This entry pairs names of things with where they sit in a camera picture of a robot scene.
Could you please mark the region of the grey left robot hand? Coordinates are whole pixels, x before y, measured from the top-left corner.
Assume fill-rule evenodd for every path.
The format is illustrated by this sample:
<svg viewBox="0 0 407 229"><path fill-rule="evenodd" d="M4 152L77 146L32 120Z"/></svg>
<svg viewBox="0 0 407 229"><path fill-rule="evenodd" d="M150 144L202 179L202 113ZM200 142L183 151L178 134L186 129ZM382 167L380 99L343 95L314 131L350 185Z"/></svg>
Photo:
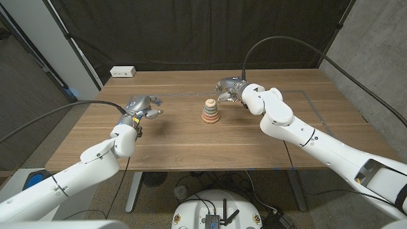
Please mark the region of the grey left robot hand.
<svg viewBox="0 0 407 229"><path fill-rule="evenodd" d="M161 109L152 109L151 105L155 104L160 106L162 100L153 95L132 96L128 102L125 111L118 120L118 124L124 124L136 128L139 122L145 119L155 119L163 113Z"/></svg>

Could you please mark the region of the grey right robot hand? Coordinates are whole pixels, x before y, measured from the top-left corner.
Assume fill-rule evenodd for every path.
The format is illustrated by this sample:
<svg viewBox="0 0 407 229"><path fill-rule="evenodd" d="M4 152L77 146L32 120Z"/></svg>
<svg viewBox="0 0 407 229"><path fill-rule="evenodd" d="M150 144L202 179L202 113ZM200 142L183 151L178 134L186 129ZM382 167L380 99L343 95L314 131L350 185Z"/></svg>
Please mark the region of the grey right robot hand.
<svg viewBox="0 0 407 229"><path fill-rule="evenodd" d="M218 81L215 90L217 92L222 92L218 98L217 102L238 102L242 99L242 93L244 89L249 85L249 82L243 80L241 77L228 77L223 78L222 80Z"/></svg>

